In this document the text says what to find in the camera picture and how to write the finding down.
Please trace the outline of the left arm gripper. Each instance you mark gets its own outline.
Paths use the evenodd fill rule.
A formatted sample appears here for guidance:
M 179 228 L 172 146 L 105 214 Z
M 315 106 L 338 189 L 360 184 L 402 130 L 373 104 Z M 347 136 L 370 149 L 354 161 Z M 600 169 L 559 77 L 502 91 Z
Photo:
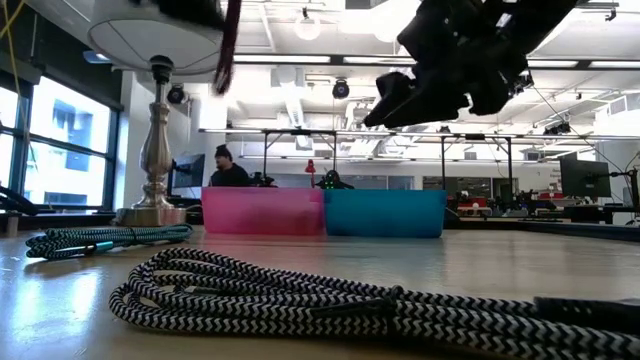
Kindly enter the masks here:
M 153 7 L 169 18 L 214 29 L 222 29 L 225 23 L 217 0 L 130 0 L 130 4 Z

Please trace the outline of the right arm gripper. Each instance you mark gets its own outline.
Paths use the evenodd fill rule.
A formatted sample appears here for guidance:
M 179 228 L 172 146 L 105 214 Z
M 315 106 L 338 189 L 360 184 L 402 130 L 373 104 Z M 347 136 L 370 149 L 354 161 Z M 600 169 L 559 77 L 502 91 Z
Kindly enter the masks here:
M 499 0 L 422 0 L 399 33 L 399 43 L 416 61 L 415 77 L 378 77 L 380 101 L 364 125 L 391 129 L 454 120 L 461 108 L 499 112 L 527 67 L 510 28 L 498 25 L 507 14 Z

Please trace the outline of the long ceiling light bar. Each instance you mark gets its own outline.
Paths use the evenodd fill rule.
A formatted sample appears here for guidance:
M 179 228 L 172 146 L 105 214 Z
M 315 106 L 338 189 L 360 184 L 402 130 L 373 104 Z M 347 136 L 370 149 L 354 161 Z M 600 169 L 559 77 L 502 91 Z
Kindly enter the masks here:
M 329 65 L 363 67 L 411 67 L 415 60 L 408 56 L 382 55 L 304 55 L 304 54 L 239 54 L 234 61 L 241 65 Z M 640 59 L 633 60 L 593 60 L 593 59 L 545 59 L 529 58 L 532 69 L 542 70 L 593 70 L 593 71 L 635 71 L 640 70 Z

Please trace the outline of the black device with green lights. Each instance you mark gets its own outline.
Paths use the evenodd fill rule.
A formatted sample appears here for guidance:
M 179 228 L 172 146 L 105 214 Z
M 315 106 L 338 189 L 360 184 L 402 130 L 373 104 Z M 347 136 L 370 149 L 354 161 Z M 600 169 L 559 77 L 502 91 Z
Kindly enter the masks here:
M 317 183 L 317 186 L 323 190 L 353 189 L 352 185 L 344 183 L 340 179 L 339 173 L 336 170 L 329 170 L 322 180 Z

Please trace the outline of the blue plastic bin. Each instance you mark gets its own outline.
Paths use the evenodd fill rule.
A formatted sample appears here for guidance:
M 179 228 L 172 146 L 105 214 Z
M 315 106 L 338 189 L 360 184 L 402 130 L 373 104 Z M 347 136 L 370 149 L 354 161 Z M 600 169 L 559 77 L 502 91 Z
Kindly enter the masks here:
M 438 238 L 444 226 L 443 190 L 326 190 L 330 236 Z

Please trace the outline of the table lamp with white shade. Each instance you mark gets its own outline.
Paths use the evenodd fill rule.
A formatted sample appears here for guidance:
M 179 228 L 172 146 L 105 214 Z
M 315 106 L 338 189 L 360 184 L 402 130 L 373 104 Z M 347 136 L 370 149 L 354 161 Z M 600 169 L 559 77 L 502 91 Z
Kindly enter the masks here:
M 222 29 L 214 29 L 138 7 L 130 0 L 95 0 L 87 39 L 93 50 L 113 65 L 146 72 L 154 83 L 150 125 L 141 147 L 139 166 L 146 175 L 142 198 L 116 212 L 115 223 L 158 227 L 183 223 L 186 211 L 167 200 L 167 176 L 173 159 L 167 138 L 170 108 L 166 88 L 173 75 L 211 73 L 221 59 Z

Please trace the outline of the dark tilted computer monitor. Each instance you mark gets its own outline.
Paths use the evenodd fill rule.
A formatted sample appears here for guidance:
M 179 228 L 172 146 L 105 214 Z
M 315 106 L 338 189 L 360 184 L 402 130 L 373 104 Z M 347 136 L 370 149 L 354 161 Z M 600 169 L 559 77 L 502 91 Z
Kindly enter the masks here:
M 205 155 L 181 156 L 173 160 L 172 187 L 201 187 L 204 178 Z

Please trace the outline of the person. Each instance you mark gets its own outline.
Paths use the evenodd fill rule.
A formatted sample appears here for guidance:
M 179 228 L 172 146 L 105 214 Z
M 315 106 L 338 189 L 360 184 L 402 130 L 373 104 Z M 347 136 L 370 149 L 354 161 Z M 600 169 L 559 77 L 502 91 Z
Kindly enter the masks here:
M 225 144 L 216 147 L 216 170 L 209 179 L 211 187 L 244 187 L 248 186 L 249 175 L 233 161 L 231 152 Z

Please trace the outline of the pink plastic bin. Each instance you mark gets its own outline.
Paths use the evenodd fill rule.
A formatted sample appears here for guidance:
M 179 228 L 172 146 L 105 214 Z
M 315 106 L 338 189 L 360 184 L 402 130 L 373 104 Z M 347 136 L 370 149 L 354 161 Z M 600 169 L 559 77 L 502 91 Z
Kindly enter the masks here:
M 213 234 L 322 236 L 324 194 L 311 188 L 205 187 L 205 230 Z

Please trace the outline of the black flat computer monitor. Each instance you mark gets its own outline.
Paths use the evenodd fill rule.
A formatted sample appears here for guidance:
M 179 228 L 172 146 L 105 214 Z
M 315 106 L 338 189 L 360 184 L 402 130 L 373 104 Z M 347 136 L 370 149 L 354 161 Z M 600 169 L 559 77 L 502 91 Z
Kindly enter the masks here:
M 609 166 L 605 162 L 561 159 L 561 187 L 565 196 L 611 196 Z

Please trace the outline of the black metal workstation frame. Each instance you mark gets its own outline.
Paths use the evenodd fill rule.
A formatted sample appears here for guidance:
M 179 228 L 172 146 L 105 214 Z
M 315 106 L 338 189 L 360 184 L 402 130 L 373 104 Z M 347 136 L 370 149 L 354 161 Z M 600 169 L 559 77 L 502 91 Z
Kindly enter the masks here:
M 285 128 L 285 129 L 273 129 L 273 128 L 233 128 L 233 129 L 199 129 L 201 133 L 215 133 L 215 134 L 262 134 L 264 141 L 268 141 L 270 134 L 278 135 L 291 135 L 291 136 L 332 136 L 334 141 L 331 143 L 333 147 L 337 145 L 337 139 L 339 136 L 364 136 L 364 137 L 391 137 L 402 136 L 409 138 L 439 138 L 441 144 L 441 168 L 442 177 L 446 177 L 445 170 L 445 150 L 444 143 L 446 138 L 461 139 L 466 141 L 481 141 L 481 140 L 497 140 L 504 139 L 507 144 L 507 148 L 504 152 L 507 154 L 507 168 L 508 168 L 508 180 L 510 189 L 513 189 L 513 158 L 512 158 L 512 139 L 514 135 L 500 135 L 500 134 L 483 134 L 483 133 L 440 133 L 440 132 L 398 132 L 398 131 L 347 131 L 347 130 L 322 130 L 322 129 L 306 129 L 306 128 Z

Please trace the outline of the black aluminium table frame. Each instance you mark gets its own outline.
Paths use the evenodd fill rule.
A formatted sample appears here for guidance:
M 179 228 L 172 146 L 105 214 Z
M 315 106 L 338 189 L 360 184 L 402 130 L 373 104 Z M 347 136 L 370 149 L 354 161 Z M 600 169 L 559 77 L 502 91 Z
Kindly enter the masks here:
M 104 227 L 114 218 L 112 214 L 45 213 L 38 216 L 19 216 L 18 230 L 38 230 L 68 227 Z M 640 227 L 603 225 L 591 223 L 564 223 L 524 221 L 516 218 L 463 218 L 454 220 L 447 216 L 445 230 L 469 231 L 528 231 L 562 236 L 616 240 L 640 244 Z

